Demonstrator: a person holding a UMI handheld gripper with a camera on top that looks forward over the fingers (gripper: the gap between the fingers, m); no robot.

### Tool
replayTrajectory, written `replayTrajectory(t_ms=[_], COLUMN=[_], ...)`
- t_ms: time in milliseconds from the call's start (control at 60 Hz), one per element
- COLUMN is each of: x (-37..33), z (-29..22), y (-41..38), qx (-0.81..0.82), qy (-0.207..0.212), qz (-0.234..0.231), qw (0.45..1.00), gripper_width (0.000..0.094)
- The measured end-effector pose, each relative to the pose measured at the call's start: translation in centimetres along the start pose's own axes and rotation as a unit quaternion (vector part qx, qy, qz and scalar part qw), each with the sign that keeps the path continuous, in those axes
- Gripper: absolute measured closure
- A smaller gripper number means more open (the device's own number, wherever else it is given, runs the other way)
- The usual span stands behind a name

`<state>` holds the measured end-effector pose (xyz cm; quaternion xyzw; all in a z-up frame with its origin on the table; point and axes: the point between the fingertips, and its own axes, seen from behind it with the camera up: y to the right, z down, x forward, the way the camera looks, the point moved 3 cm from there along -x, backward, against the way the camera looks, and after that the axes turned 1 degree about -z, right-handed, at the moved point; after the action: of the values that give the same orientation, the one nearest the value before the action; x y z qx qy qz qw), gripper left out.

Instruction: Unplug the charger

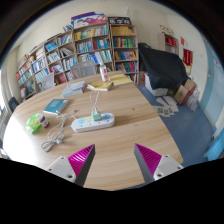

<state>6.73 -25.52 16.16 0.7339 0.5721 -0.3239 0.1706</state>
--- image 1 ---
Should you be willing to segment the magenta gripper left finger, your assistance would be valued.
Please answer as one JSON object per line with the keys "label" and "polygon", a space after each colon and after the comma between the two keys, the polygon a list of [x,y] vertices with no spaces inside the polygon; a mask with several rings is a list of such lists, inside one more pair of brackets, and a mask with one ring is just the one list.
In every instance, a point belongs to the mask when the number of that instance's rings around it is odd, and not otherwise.
{"label": "magenta gripper left finger", "polygon": [[92,144],[69,157],[60,156],[46,170],[78,186],[83,186],[94,156],[95,145]]}

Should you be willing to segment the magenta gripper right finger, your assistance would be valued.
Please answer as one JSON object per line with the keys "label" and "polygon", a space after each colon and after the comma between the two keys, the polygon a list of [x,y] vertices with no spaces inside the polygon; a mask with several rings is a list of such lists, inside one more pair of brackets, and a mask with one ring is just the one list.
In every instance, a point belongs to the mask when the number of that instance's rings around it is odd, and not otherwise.
{"label": "magenta gripper right finger", "polygon": [[170,155],[160,155],[140,144],[134,145],[134,154],[146,184],[183,169]]}

